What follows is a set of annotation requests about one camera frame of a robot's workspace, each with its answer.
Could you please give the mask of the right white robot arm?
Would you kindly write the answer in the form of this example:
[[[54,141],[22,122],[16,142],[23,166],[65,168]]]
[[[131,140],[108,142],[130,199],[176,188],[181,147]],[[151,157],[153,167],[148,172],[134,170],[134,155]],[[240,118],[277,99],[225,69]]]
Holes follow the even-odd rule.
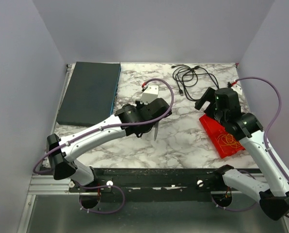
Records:
[[[264,178],[265,183],[239,172],[230,165],[213,171],[204,187],[230,187],[241,191],[258,202],[262,211],[272,220],[279,220],[289,213],[289,169],[271,147],[263,126],[251,113],[243,113],[239,96],[231,88],[209,87],[195,103],[200,110],[204,103],[209,105],[205,115],[224,127],[225,131],[239,141],[249,152]]]

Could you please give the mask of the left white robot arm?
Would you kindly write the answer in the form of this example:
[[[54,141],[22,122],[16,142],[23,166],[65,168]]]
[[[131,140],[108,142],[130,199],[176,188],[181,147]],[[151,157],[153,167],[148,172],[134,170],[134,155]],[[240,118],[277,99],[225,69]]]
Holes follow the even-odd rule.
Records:
[[[86,186],[94,182],[95,174],[78,158],[109,141],[131,134],[141,137],[155,123],[171,114],[171,105],[157,98],[149,104],[126,104],[101,123],[65,137],[51,134],[47,137],[47,153],[55,180],[70,178]]]

